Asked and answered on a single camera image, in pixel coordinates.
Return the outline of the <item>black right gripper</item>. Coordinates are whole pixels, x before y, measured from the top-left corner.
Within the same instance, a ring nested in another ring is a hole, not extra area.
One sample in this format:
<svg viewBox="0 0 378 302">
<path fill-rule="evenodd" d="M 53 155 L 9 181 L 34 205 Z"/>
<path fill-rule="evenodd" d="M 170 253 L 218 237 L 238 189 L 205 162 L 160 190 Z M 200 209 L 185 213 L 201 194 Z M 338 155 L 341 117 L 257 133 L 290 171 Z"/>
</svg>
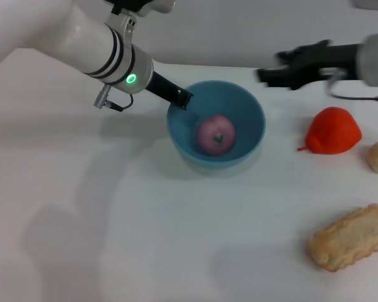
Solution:
<svg viewBox="0 0 378 302">
<path fill-rule="evenodd" d="M 283 69 L 256 69 L 260 83 L 268 87 L 286 87 L 297 90 L 311 82 L 324 81 L 321 69 L 342 69 L 346 80 L 357 80 L 359 44 L 329 46 L 330 40 L 321 40 L 293 50 L 275 54 L 279 63 L 290 63 Z"/>
</svg>

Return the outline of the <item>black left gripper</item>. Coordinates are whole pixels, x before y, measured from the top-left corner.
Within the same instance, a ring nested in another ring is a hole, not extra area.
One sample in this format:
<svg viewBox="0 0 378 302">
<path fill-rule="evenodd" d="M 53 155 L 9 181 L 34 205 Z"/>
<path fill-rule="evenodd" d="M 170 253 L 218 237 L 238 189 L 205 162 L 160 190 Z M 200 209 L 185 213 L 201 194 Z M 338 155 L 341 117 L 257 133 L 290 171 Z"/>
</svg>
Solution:
<svg viewBox="0 0 378 302">
<path fill-rule="evenodd" d="M 153 72 L 146 90 L 170 102 L 173 106 L 186 110 L 193 94 L 190 91 L 180 89 L 176 84 L 167 80 L 157 72 Z"/>
</svg>

